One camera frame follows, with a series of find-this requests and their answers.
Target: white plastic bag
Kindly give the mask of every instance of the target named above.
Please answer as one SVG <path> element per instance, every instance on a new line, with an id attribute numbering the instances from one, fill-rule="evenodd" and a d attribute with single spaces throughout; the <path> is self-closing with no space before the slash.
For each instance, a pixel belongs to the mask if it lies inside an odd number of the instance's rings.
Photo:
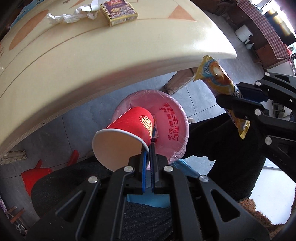
<path id="1" fill-rule="evenodd" d="M 98 16 L 98 10 L 100 9 L 100 4 L 106 2 L 107 0 L 94 0 L 90 4 L 83 5 L 75 9 L 72 15 L 62 14 L 60 16 L 53 16 L 51 13 L 47 14 L 50 24 L 58 23 L 74 23 L 80 20 L 81 18 L 90 18 L 94 20 Z"/>

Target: wooden cabinet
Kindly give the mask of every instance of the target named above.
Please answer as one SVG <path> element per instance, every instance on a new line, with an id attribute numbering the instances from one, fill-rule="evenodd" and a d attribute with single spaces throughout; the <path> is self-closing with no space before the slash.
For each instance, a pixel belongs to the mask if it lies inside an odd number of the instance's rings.
<path id="1" fill-rule="evenodd" d="M 275 54 L 269 44 L 261 47 L 260 49 L 255 50 L 262 67 L 264 69 L 271 69 L 279 64 L 287 62 L 288 58 L 276 58 Z"/>
<path id="2" fill-rule="evenodd" d="M 238 28 L 246 25 L 251 31 L 253 36 L 250 37 L 250 43 L 254 43 L 253 50 L 259 58 L 256 62 L 260 62 L 264 69 L 273 68 L 289 60 L 289 58 L 277 59 L 275 57 L 275 54 L 263 33 L 240 7 L 233 7 L 228 12 L 228 15 L 232 23 L 234 23 Z"/>

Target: red chinese characters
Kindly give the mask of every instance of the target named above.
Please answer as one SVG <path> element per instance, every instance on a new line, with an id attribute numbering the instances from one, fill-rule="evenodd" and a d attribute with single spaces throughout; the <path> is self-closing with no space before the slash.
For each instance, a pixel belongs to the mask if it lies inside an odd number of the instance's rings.
<path id="1" fill-rule="evenodd" d="M 177 116 L 176 116 L 173 108 L 168 103 L 165 103 L 163 105 L 163 107 L 160 108 L 159 110 L 163 110 L 164 113 L 167 113 L 167 111 L 169 112 L 169 114 L 166 114 L 166 116 L 168 118 L 168 123 L 169 123 L 170 127 L 173 127 L 173 128 L 169 128 L 168 132 L 171 135 L 168 135 L 168 139 L 169 140 L 178 140 L 179 130 L 180 130 L 179 121 L 177 119 Z"/>

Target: table top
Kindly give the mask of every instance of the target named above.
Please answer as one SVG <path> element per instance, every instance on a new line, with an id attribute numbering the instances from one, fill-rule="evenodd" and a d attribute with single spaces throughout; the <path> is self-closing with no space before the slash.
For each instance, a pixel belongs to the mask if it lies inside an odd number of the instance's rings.
<path id="1" fill-rule="evenodd" d="M 271 46 L 276 58 L 290 58 L 287 47 L 283 44 L 273 26 L 271 26 L 267 18 L 251 2 L 248 0 L 239 0 L 237 6 L 254 21 Z"/>
<path id="2" fill-rule="evenodd" d="M 225 35 L 189 0 L 131 0 L 136 21 L 50 25 L 47 13 L 90 3 L 47 0 L 1 41 L 0 157 L 47 122 L 91 99 L 165 73 L 196 67 L 204 55 L 236 58 Z"/>

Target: white container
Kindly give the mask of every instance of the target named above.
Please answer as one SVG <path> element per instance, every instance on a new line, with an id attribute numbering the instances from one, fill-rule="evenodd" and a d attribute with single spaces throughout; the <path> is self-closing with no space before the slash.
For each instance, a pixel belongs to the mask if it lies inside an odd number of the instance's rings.
<path id="1" fill-rule="evenodd" d="M 248 29 L 246 25 L 241 26 L 238 30 L 235 31 L 235 35 L 239 38 L 240 41 L 246 42 L 253 34 Z"/>
<path id="2" fill-rule="evenodd" d="M 254 45 L 254 43 L 246 44 L 246 48 L 247 48 L 248 50 L 250 50 L 250 49 L 253 47 L 253 45 Z"/>

